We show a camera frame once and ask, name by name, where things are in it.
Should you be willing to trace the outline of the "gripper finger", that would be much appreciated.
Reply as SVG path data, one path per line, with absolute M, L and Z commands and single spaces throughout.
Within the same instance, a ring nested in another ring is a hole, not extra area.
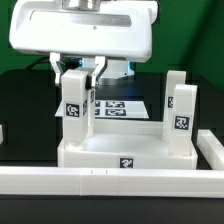
M 62 75 L 64 74 L 63 62 L 64 55 L 61 53 L 51 52 L 49 56 L 50 64 L 55 72 L 55 85 L 60 87 L 62 83 Z
M 107 58 L 105 56 L 95 57 L 96 68 L 86 77 L 85 88 L 87 90 L 95 89 L 98 84 L 98 79 L 107 68 Z

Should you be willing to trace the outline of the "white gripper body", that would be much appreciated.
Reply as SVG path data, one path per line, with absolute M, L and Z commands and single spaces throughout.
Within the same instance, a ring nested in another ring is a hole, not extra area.
M 20 52 L 105 56 L 145 62 L 152 54 L 158 2 L 103 1 L 97 11 L 68 9 L 62 0 L 18 0 L 9 42 Z

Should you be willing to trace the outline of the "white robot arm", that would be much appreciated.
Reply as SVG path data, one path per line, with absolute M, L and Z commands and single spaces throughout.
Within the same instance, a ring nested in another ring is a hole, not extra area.
M 64 56 L 95 57 L 96 80 L 107 61 L 145 62 L 152 55 L 157 0 L 17 0 L 9 42 L 19 52 L 46 54 L 61 83 Z

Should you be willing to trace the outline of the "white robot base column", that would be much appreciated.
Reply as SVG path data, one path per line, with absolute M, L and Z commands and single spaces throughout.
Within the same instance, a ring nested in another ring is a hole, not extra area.
M 95 68 L 96 63 L 94 58 L 83 58 L 82 66 L 85 68 Z M 134 74 L 130 68 L 129 61 L 109 60 L 107 68 L 104 71 L 102 78 L 118 79 L 128 77 Z

